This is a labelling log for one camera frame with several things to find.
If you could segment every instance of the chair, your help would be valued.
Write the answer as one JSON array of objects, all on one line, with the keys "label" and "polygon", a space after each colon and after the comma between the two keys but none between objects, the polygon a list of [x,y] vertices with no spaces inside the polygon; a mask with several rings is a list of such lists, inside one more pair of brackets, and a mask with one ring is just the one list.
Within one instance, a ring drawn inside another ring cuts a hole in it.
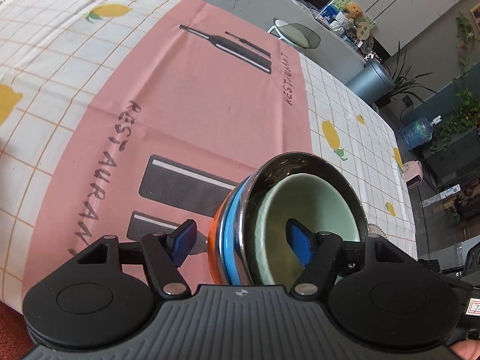
[{"label": "chair", "polygon": [[274,25],[267,32],[275,36],[273,31],[286,44],[302,49],[316,49],[321,40],[310,28],[298,23],[288,24],[279,19],[274,19]]}]

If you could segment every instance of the yellow lemon print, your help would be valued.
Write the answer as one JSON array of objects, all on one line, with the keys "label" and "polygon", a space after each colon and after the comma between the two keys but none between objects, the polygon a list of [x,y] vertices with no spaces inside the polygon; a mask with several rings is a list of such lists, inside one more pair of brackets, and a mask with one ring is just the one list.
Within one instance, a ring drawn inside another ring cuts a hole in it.
[{"label": "yellow lemon print", "polygon": [[358,121],[360,124],[365,125],[365,119],[363,118],[362,115],[357,115],[357,121]]},{"label": "yellow lemon print", "polygon": [[0,125],[7,120],[8,115],[23,95],[16,93],[8,85],[0,84]]},{"label": "yellow lemon print", "polygon": [[330,120],[322,122],[322,131],[334,153],[339,156],[342,161],[347,161],[348,158],[344,157],[344,149],[340,147],[340,138],[338,137],[335,127],[330,123]]},{"label": "yellow lemon print", "polygon": [[387,209],[387,211],[388,211],[388,213],[389,213],[390,215],[392,215],[392,216],[397,216],[397,215],[395,214],[395,209],[393,208],[392,203],[387,202],[387,204],[385,205],[385,208]]},{"label": "yellow lemon print", "polygon": [[131,11],[126,5],[122,4],[103,4],[92,9],[86,19],[88,21],[100,20],[102,17],[118,17],[126,15]]},{"label": "yellow lemon print", "polygon": [[398,171],[403,174],[403,163],[402,163],[402,157],[400,157],[400,151],[398,150],[398,147],[393,148],[393,158],[395,161],[397,161],[398,165]]}]

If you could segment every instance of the stuffed animal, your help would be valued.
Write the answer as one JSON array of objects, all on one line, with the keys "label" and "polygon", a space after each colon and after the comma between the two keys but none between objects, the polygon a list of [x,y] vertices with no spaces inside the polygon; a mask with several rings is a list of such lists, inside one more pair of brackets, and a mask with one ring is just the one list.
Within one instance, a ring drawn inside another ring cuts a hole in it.
[{"label": "stuffed animal", "polygon": [[356,25],[355,20],[362,16],[362,9],[354,2],[349,2],[335,16],[335,20],[330,23],[330,28],[336,35],[342,36],[345,31],[353,28]]}]

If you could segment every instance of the light green ceramic bowl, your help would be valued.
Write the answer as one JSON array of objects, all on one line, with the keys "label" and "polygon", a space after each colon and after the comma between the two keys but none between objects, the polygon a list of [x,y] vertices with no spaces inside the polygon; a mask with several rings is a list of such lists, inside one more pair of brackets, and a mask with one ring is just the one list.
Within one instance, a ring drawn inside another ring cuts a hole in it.
[{"label": "light green ceramic bowl", "polygon": [[332,185],[315,175],[289,175],[266,193],[255,220],[255,259],[264,285],[290,289],[303,271],[285,236],[291,218],[314,233],[329,231],[345,241],[360,241],[354,216]]}]

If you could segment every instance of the blue-gray trash can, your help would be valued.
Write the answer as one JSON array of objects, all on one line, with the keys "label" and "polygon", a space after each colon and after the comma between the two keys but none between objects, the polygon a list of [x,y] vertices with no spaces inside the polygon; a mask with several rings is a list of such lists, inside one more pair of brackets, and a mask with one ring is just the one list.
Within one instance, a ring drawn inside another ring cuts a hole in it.
[{"label": "blue-gray trash can", "polygon": [[377,61],[371,59],[363,70],[346,83],[347,88],[368,105],[375,103],[384,94],[390,92],[395,83],[387,70]]}]

